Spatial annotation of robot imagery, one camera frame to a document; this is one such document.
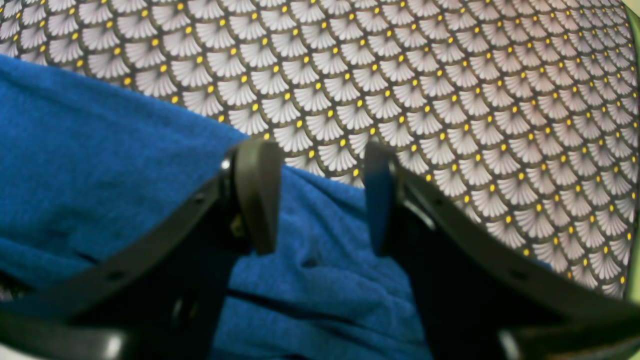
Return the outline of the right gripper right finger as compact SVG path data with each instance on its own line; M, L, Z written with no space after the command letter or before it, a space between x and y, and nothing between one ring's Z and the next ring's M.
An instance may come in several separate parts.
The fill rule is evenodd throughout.
M368 143L364 160L363 185L370 244L375 255L394 256L400 179L398 158L385 145Z

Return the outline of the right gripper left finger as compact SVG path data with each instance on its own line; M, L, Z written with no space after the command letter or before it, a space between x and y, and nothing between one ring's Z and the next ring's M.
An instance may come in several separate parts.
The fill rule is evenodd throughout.
M220 167L220 197L230 247L270 255L277 248L281 202L281 150L272 141L234 145Z

